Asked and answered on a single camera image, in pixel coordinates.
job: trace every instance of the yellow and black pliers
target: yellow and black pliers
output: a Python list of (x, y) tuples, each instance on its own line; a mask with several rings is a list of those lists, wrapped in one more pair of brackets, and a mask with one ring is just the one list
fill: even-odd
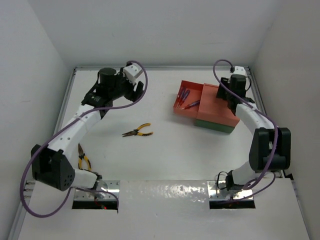
[(84, 160), (88, 166), (88, 171), (91, 172), (91, 163), (88, 159), (88, 157), (86, 156), (86, 154), (84, 153), (84, 150), (82, 149), (80, 143), (78, 144), (78, 153), (79, 153), (79, 162), (78, 162), (78, 168), (83, 170), (82, 168), (82, 160)]
[(148, 133), (139, 132), (140, 129), (142, 129), (144, 127), (148, 127), (150, 125), (151, 125), (151, 123), (142, 124), (141, 126), (137, 127), (136, 129), (134, 129), (132, 131), (128, 131), (128, 132), (122, 134), (122, 137), (136, 136), (136, 135), (138, 135), (138, 136), (150, 136), (150, 135), (154, 134), (153, 131), (148, 132)]

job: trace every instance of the wall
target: wall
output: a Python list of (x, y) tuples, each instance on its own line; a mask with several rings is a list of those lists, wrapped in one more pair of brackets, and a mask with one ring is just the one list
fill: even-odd
[(250, 65), (281, 0), (28, 0), (67, 64)]
[(267, 113), (292, 133), (291, 167), (312, 239), (320, 239), (320, 1), (287, 0), (255, 62)]
[(27, 0), (0, 3), (0, 240), (19, 204), (19, 183), (35, 143), (52, 133), (71, 69)]

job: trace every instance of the orange box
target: orange box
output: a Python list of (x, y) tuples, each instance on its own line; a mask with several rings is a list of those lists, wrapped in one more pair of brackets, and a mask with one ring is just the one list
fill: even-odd
[[(190, 94), (180, 108), (177, 108), (178, 99), (175, 99), (173, 105), (175, 114), (231, 127), (235, 127), (239, 123), (240, 119), (234, 116), (228, 108), (227, 101), (216, 98), (218, 86), (182, 80), (179, 91), (183, 87), (189, 89)], [(181, 109), (198, 100), (200, 100), (198, 106), (185, 110)]]

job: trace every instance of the white table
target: white table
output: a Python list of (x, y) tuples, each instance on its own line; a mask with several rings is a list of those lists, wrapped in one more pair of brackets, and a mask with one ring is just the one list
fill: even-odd
[[(225, 69), (218, 71), (220, 77), (230, 76)], [(242, 122), (233, 133), (225, 134), (196, 127), (192, 119), (173, 114), (181, 80), (216, 84), (212, 70), (153, 69), (148, 76), (149, 88), (140, 103), (110, 110), (81, 141), (92, 170), (106, 180), (120, 180), (119, 214), (71, 209), (70, 197), (50, 218), (27, 214), (18, 239), (308, 239), (295, 192), (286, 178), (278, 178), (254, 198), (256, 209), (209, 209), (206, 180), (247, 161), (252, 141)], [(76, 71), (62, 106), (63, 125), (96, 77), (97, 70)], [(252, 91), (247, 95), (253, 97)], [(122, 98), (114, 105), (128, 102)], [(144, 123), (151, 123), (143, 131), (153, 131), (152, 136), (122, 138), (122, 133)], [(78, 167), (76, 149), (70, 162)], [(269, 181), (263, 179), (254, 190)], [(29, 205), (38, 213), (48, 213), (65, 194), (37, 182)]]

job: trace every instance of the toolbox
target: toolbox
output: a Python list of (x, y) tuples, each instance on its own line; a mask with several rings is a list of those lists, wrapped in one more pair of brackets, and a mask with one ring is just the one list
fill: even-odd
[[(235, 129), (240, 119), (228, 108), (227, 101), (216, 98), (219, 86), (182, 80), (179, 91), (183, 87), (189, 89), (190, 94), (180, 108), (177, 108), (179, 100), (176, 98), (173, 104), (175, 114), (195, 119), (194, 124), (198, 127), (224, 133), (231, 133)], [(197, 100), (200, 100), (199, 105), (181, 109)]]

